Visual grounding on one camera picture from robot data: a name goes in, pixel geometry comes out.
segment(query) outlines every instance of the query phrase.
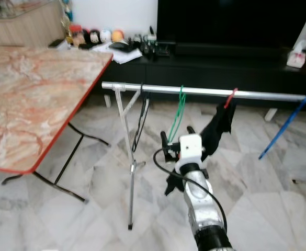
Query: marble table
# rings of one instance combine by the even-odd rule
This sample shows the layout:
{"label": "marble table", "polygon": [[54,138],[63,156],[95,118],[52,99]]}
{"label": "marble table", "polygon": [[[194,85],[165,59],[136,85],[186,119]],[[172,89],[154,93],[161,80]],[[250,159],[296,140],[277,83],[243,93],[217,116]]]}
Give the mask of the marble table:
{"label": "marble table", "polygon": [[111,59],[81,50],[0,47],[0,171],[35,173]]}

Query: black tv cabinet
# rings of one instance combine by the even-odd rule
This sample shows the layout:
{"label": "black tv cabinet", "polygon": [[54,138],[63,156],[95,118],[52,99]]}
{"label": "black tv cabinet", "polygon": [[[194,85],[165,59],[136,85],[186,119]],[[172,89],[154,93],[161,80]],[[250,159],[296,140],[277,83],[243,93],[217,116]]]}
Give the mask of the black tv cabinet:
{"label": "black tv cabinet", "polygon": [[[94,91],[113,94],[101,87],[102,81],[248,90],[269,93],[306,94],[306,63],[302,69],[286,66],[286,58],[265,60],[254,58],[218,58],[204,56],[170,56],[147,59],[141,57],[126,64],[112,62]],[[153,94],[159,100],[177,100],[177,95]],[[187,101],[221,102],[221,97],[188,96]],[[240,105],[295,108],[282,101],[240,99]]]}

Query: aluminum rail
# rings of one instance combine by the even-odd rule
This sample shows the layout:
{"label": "aluminum rail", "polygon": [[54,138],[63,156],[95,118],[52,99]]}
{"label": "aluminum rail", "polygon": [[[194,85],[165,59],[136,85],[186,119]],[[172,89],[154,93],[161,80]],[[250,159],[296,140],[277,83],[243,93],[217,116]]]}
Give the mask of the aluminum rail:
{"label": "aluminum rail", "polygon": [[[119,89],[121,92],[126,90],[138,91],[141,89],[139,84],[129,83],[116,83],[116,82],[102,82],[102,88],[104,89]],[[142,90],[150,93],[169,93],[179,94],[180,87],[174,86],[159,86],[159,85],[143,85]],[[207,96],[220,96],[226,97],[232,94],[232,90],[222,89],[205,89],[205,88],[191,88],[183,87],[182,93],[190,95],[207,95]],[[301,102],[305,95],[299,94],[285,94],[285,93],[263,93],[263,92],[248,92],[238,90],[235,92],[234,98],[246,98],[246,99],[262,99],[262,100],[276,100],[276,101],[289,101],[289,102]]]}

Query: red table edge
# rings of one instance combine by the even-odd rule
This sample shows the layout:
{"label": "red table edge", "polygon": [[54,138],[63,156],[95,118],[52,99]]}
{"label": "red table edge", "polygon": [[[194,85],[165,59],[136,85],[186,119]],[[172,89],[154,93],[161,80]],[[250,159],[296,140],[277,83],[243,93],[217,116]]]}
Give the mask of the red table edge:
{"label": "red table edge", "polygon": [[61,135],[62,131],[64,130],[64,128],[67,126],[67,124],[69,123],[69,121],[74,117],[74,115],[76,114],[77,110],[79,109],[79,107],[81,106],[81,104],[83,103],[83,101],[86,99],[86,97],[90,94],[92,88],[95,87],[96,83],[98,82],[98,80],[100,79],[100,77],[102,76],[102,74],[104,73],[104,71],[106,70],[106,68],[109,66],[109,64],[111,63],[113,58],[113,55],[111,56],[111,58],[109,59],[109,61],[105,64],[104,68],[102,69],[102,71],[99,73],[99,75],[97,76],[97,78],[95,79],[95,81],[93,82],[93,84],[91,85],[91,87],[87,90],[87,92],[85,93],[85,95],[83,96],[83,98],[81,99],[81,101],[78,102],[77,106],[75,107],[75,109],[72,111],[72,113],[69,115],[69,117],[67,118],[67,120],[65,121],[65,123],[63,124],[63,126],[59,129],[59,131],[57,132],[57,134],[55,135],[55,137],[52,139],[52,141],[48,144],[48,146],[46,147],[46,149],[43,151],[43,153],[39,156],[38,160],[36,161],[36,163],[34,164],[34,166],[27,170],[27,171],[23,171],[23,172],[19,172],[17,170],[12,170],[12,169],[1,169],[0,168],[0,172],[4,172],[4,173],[13,173],[13,174],[31,174],[33,173],[40,165],[40,163],[43,161],[45,155],[49,152],[50,148],[53,146],[53,144],[55,143],[55,141],[59,138],[59,136]]}

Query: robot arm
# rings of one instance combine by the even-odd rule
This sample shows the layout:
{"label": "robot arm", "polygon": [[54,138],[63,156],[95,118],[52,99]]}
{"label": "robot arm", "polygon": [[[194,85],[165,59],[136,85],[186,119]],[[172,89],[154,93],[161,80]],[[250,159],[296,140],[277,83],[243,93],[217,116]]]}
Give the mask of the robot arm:
{"label": "robot arm", "polygon": [[176,144],[166,143],[164,132],[161,133],[161,138],[165,156],[168,154],[167,158],[170,159],[172,152],[176,153],[179,159],[175,164],[175,171],[188,180],[183,179],[183,193],[189,208],[189,223],[198,250],[233,250],[226,234],[226,226],[221,221],[214,204],[218,201],[212,195],[212,186],[203,172],[201,137],[194,134],[193,129],[189,132],[191,134],[181,136],[179,143]]}

